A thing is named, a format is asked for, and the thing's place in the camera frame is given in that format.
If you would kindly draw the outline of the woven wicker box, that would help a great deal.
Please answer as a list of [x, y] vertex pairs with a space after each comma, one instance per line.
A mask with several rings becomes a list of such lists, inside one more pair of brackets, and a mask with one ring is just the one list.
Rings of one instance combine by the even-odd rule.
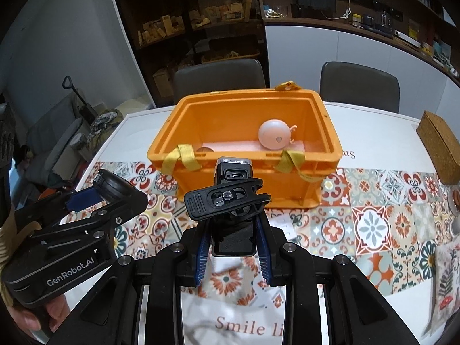
[[457, 185], [460, 179], [459, 141], [445, 120], [424, 111], [416, 132], [426, 148], [444, 185]]

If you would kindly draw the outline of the patterned tile table runner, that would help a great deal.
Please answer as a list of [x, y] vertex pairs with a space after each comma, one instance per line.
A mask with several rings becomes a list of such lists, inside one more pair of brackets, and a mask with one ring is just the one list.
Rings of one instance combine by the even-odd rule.
[[[178, 184], [144, 162], [97, 162], [148, 196], [146, 210], [115, 229], [115, 253], [147, 258], [194, 226], [177, 197]], [[459, 187], [433, 173], [339, 168], [321, 186], [312, 210], [269, 209], [270, 223], [290, 242], [324, 258], [353, 260], [383, 295], [399, 293], [435, 275], [435, 251], [454, 237]]]

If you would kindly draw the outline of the orange plastic crate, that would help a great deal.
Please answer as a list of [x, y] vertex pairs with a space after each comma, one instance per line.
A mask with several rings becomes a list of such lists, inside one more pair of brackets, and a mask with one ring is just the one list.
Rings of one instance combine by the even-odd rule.
[[[297, 125], [294, 143], [264, 148], [259, 127], [270, 119]], [[208, 146], [210, 153], [196, 152]], [[224, 90], [184, 97], [147, 152], [153, 166], [172, 176], [180, 198], [210, 186], [221, 157], [249, 159], [272, 208], [313, 208], [321, 185], [342, 159], [342, 146], [320, 95], [292, 81], [274, 89]]]

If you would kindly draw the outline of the dark wooden shelf unit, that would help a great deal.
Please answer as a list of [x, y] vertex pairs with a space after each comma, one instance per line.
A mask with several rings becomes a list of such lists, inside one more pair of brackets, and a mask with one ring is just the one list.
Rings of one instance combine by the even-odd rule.
[[157, 107], [173, 104], [180, 69], [254, 58], [269, 73], [262, 0], [115, 0], [135, 63]]

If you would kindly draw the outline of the large white adapter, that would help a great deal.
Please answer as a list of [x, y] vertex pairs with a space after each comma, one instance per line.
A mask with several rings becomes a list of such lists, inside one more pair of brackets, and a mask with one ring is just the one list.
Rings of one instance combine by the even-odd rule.
[[296, 230], [294, 229], [292, 219], [290, 216], [276, 216], [269, 220], [270, 225], [281, 229], [288, 242], [297, 244]]

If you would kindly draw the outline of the grey chair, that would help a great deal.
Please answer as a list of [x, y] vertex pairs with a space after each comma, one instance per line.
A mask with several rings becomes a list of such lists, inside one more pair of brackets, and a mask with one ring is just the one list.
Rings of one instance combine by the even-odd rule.
[[349, 62], [325, 62], [321, 69], [323, 101], [399, 112], [400, 86], [391, 74]]
[[174, 103], [186, 96], [224, 90], [265, 89], [264, 72], [253, 58], [208, 62], [180, 69], [173, 77]]

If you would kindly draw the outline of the floral cloth napkin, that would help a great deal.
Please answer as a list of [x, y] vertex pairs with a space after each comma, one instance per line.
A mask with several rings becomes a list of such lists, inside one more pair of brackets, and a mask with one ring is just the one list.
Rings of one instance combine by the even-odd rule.
[[429, 334], [434, 334], [459, 310], [459, 236], [435, 252], [435, 290]]

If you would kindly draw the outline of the left grey chair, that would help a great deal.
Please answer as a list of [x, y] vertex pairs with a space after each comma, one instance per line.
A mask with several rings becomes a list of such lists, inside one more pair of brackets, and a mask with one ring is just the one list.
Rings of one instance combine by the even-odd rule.
[[265, 89], [264, 72], [253, 58], [208, 62], [180, 69], [173, 77], [174, 103], [186, 96], [224, 90]]

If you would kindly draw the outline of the right grey chair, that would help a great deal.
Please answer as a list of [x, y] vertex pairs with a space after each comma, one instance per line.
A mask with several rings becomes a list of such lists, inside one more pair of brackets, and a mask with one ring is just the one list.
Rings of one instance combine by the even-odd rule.
[[325, 62], [321, 69], [323, 101], [399, 112], [400, 86], [391, 74], [349, 62]]

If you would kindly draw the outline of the pink round gadget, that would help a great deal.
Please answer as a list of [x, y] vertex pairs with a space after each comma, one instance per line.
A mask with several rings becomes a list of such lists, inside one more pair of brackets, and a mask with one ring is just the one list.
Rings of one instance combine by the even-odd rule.
[[258, 130], [260, 144], [268, 150], [283, 150], [294, 143], [292, 134], [297, 125], [288, 126], [279, 119], [270, 119], [264, 122]]

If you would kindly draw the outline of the black clip mount camera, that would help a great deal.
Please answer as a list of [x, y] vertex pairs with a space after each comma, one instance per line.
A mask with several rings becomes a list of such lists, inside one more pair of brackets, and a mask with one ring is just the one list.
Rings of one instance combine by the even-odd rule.
[[190, 250], [193, 250], [197, 238], [208, 234], [209, 251], [215, 256], [252, 256], [257, 253], [256, 219], [260, 219], [264, 230], [267, 223], [262, 221], [262, 213], [271, 201], [268, 194], [259, 194], [262, 186], [263, 181], [253, 177], [251, 160], [219, 158], [214, 184], [189, 191], [184, 196], [189, 218], [198, 226]]

